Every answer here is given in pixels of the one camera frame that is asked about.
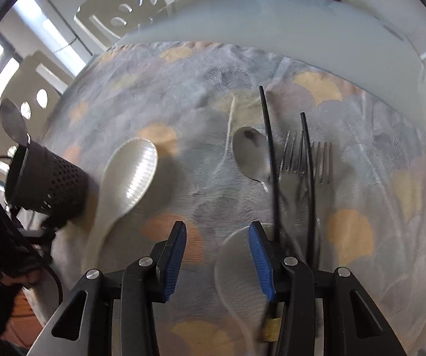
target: blue gripper pad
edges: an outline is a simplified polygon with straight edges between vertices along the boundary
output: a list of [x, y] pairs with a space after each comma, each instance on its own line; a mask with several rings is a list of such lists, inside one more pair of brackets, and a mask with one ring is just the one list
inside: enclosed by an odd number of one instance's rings
[[259, 283], [261, 284], [262, 293], [266, 295], [269, 302], [273, 301], [276, 296], [276, 290], [274, 289], [272, 278], [272, 267], [264, 251], [259, 235], [257, 234], [254, 223], [249, 225], [248, 241], [252, 258], [254, 259], [254, 265], [256, 265], [256, 273]]
[[175, 225], [181, 223], [180, 231], [172, 243], [172, 252], [164, 271], [164, 297], [165, 301], [168, 301], [170, 296], [175, 291], [175, 285], [177, 284], [178, 272], [182, 265], [182, 259], [186, 246], [186, 226], [183, 222], [175, 222]]

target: chair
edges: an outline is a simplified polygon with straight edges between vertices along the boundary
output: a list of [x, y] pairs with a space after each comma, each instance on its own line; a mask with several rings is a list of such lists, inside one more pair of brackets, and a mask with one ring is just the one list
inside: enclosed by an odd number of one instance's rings
[[166, 0], [87, 0], [79, 7], [74, 21], [106, 50], [166, 6]]
[[[44, 53], [36, 51], [20, 64], [1, 95], [1, 98], [12, 100], [21, 109], [26, 119], [27, 132], [34, 140], [43, 136], [46, 121], [60, 99], [55, 88], [38, 72], [40, 65], [49, 75], [67, 86], [72, 83], [73, 78], [68, 73]], [[9, 149], [14, 150], [15, 146], [16, 143], [6, 134], [0, 123], [0, 155], [10, 155]], [[0, 179], [5, 180], [5, 173], [0, 172]]]

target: black mesh utensil holder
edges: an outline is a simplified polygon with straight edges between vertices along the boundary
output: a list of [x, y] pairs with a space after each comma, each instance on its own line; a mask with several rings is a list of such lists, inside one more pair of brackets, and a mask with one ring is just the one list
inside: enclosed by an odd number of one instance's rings
[[88, 175], [78, 166], [31, 141], [19, 146], [7, 174], [5, 197], [11, 206], [46, 214], [53, 227], [84, 209]]

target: white plastic spoon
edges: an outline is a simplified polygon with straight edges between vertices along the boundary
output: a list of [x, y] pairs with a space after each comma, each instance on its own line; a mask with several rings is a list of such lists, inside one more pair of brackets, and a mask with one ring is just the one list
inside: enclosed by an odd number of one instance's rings
[[114, 223], [143, 197], [157, 169], [157, 149], [147, 139], [133, 138], [109, 159], [101, 179], [98, 208], [91, 228], [81, 271], [96, 268], [104, 240]]

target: metal screw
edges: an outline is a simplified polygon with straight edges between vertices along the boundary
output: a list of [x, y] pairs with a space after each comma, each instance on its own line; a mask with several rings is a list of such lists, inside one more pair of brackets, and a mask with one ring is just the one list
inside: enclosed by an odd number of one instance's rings
[[86, 273], [86, 278], [87, 279], [96, 279], [99, 276], [99, 270], [96, 269], [91, 269], [90, 271], [88, 271], [88, 273]]
[[139, 260], [139, 265], [140, 266], [150, 266], [150, 265], [152, 265], [153, 262], [154, 262], [154, 260], [151, 259], [150, 257], [142, 257]]
[[342, 276], [342, 277], [349, 277], [351, 272], [349, 270], [349, 268], [338, 268], [337, 270], [338, 275]]
[[297, 258], [295, 257], [286, 257], [284, 258], [284, 263], [287, 266], [296, 266], [299, 263], [299, 261], [297, 261]]

